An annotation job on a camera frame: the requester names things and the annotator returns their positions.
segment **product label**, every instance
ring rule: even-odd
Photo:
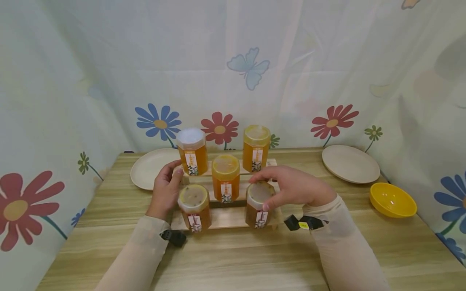
[[[195,151],[186,151],[185,152],[186,163],[188,164],[188,174],[190,176],[199,175],[198,171],[198,161],[196,160]]]
[[[202,231],[201,217],[199,215],[188,214],[188,221],[192,232]]]
[[[259,172],[262,167],[263,148],[253,148],[253,172]]]
[[[267,221],[268,211],[259,211],[256,215],[256,228],[263,228],[265,226],[265,222]]]
[[[222,182],[220,184],[222,190],[222,203],[231,203],[232,202],[232,185],[230,182]]]

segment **flower stem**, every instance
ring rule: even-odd
[[[329,138],[327,139],[327,141],[325,142],[325,144],[323,145],[323,147],[325,148],[325,146],[327,145],[327,143],[329,142],[330,138],[332,137],[332,135],[329,136]]]
[[[367,151],[370,149],[370,146],[374,143],[374,140],[370,143],[369,147],[364,151],[364,153],[367,153]]]
[[[176,147],[175,147],[175,145],[173,144],[173,142],[171,141],[171,139],[170,139],[168,136],[167,136],[167,138],[168,138],[168,141],[169,141],[170,144],[171,144],[171,148],[172,148],[172,149],[176,149]]]
[[[94,167],[92,167],[90,164],[88,164],[88,166],[90,166],[90,168],[93,169],[93,171],[97,174],[97,176],[99,176],[99,178],[103,181],[102,177],[99,175],[96,169],[94,169]]]
[[[57,232],[60,233],[64,239],[68,239],[68,237],[66,236],[66,234],[58,227],[58,225],[57,225],[52,219],[50,219],[50,217],[48,217],[48,216],[41,216],[41,218],[42,218],[43,220],[47,221],[50,225],[52,225],[53,228],[55,228],[55,229],[57,230]]]
[[[448,232],[450,232],[453,228],[453,226],[455,226],[455,224],[458,222],[459,219],[453,221],[452,223],[450,223],[450,225],[448,225],[444,230],[442,230],[440,232],[441,235],[446,235]]]

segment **blue flower print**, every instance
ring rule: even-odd
[[[154,104],[149,103],[147,107],[149,108],[150,113],[140,107],[134,108],[136,113],[142,116],[142,118],[137,118],[139,120],[136,123],[137,127],[140,129],[149,129],[146,131],[146,135],[148,137],[154,137],[160,132],[160,138],[163,141],[168,140],[171,147],[175,149],[176,147],[170,137],[175,139],[176,136],[174,132],[177,133],[180,131],[180,129],[174,128],[174,126],[181,124],[181,121],[176,119],[178,118],[179,113],[176,111],[170,113],[170,106],[165,105],[162,107],[161,115],[159,117]]]
[[[256,57],[258,53],[258,47],[250,48],[246,57],[239,54],[226,63],[226,66],[230,70],[241,72],[242,74],[240,75],[244,75],[246,87],[251,91],[259,84],[259,81],[262,79],[262,74],[268,70],[268,66],[270,65],[269,61],[262,61],[257,65]]]
[[[452,238],[446,238],[441,233],[435,234],[441,242],[452,252],[452,254],[458,259],[460,263],[463,263],[460,259],[465,260],[466,255],[463,253],[463,250],[456,245],[456,241]]]
[[[452,222],[448,231],[450,231],[451,228],[453,228],[453,226],[462,219],[459,225],[459,230],[462,233],[466,233],[466,219],[463,217],[466,214],[466,187],[463,179],[459,175],[455,175],[454,180],[447,176],[440,179],[440,182],[452,195],[443,192],[436,192],[434,194],[435,200],[443,205],[455,207],[455,209],[442,214],[443,220]],[[448,231],[442,231],[442,234],[445,235]]]
[[[86,209],[83,208],[83,209],[81,210],[81,212],[76,213],[75,217],[73,217],[73,218],[71,219],[71,225],[72,225],[73,227],[76,227],[76,225],[77,225],[78,222],[79,222],[79,219],[81,218],[81,216],[84,214],[85,211],[86,211]]]

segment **person's left hand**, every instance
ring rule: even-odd
[[[181,160],[166,164],[159,172],[154,181],[152,201],[146,212],[147,216],[166,220],[170,210],[176,205],[179,195],[179,183],[183,178],[183,168],[175,167],[181,165]]]

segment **blue butterfly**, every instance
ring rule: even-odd
[[[268,66],[270,65],[269,61],[262,61],[256,65],[255,61],[258,53],[258,47],[250,48],[249,53],[246,54],[246,58],[242,54],[239,54],[226,63],[226,66],[230,70],[243,73],[240,75],[244,75],[246,87],[251,91],[259,84],[262,74],[268,70]]]

